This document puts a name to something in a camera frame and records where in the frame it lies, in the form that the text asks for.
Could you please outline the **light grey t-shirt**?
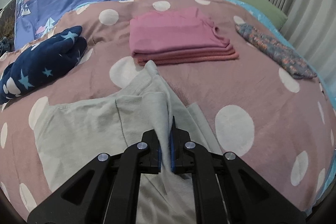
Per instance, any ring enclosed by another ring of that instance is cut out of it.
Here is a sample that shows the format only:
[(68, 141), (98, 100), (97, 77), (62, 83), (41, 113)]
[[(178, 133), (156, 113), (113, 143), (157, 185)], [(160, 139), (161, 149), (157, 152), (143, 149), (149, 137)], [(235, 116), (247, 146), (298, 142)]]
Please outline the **light grey t-shirt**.
[(35, 127), (35, 145), (51, 190), (100, 153), (116, 155), (154, 130), (162, 149), (160, 174), (141, 177), (138, 223), (195, 223), (192, 180), (171, 171), (171, 126), (211, 152), (220, 147), (196, 104), (185, 106), (153, 62), (119, 92), (105, 98), (47, 106)]

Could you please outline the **pink folded clothes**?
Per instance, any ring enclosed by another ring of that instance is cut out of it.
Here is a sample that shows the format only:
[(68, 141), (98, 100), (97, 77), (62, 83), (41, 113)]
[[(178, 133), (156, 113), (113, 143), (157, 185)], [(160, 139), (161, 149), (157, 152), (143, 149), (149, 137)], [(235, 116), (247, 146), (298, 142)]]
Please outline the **pink folded clothes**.
[(234, 60), (239, 54), (230, 39), (196, 7), (151, 11), (130, 21), (130, 55), (138, 65)]

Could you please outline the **navy star plush blanket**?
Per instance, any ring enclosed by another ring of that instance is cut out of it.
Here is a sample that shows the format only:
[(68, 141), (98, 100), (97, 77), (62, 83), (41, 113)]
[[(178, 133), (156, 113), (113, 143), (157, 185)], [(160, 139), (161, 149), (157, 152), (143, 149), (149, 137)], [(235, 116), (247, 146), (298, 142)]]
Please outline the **navy star plush blanket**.
[(73, 26), (36, 43), (9, 64), (1, 77), (1, 104), (24, 96), (74, 69), (87, 49), (82, 26)]

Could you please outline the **multicolour knitted cloth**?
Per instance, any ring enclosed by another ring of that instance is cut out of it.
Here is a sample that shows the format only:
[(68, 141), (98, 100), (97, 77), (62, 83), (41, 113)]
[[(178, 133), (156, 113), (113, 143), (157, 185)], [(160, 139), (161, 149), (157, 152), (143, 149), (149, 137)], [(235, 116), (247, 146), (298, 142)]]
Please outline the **multicolour knitted cloth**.
[(317, 73), (292, 48), (266, 35), (254, 26), (242, 23), (235, 26), (237, 33), (248, 43), (266, 54), (294, 79), (314, 79)]

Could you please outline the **dark teal knitted blanket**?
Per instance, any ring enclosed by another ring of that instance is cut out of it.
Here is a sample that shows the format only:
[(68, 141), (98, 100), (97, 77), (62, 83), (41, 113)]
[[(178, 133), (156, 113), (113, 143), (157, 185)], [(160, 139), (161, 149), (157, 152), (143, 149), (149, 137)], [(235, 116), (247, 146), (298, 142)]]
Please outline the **dark teal knitted blanket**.
[(3, 55), (6, 52), (11, 52), (14, 48), (14, 42), (7, 38), (7, 37), (3, 37), (0, 41), (0, 54)]

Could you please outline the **green pillow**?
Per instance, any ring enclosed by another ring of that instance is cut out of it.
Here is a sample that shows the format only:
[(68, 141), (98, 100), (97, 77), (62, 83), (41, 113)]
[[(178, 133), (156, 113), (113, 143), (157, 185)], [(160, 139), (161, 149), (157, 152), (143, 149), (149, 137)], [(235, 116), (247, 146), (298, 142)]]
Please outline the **green pillow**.
[(253, 6), (254, 8), (261, 11), (271, 22), (272, 24), (280, 30), (282, 26), (288, 20), (288, 17), (275, 5), (270, 3), (268, 0), (238, 0), (246, 4)]

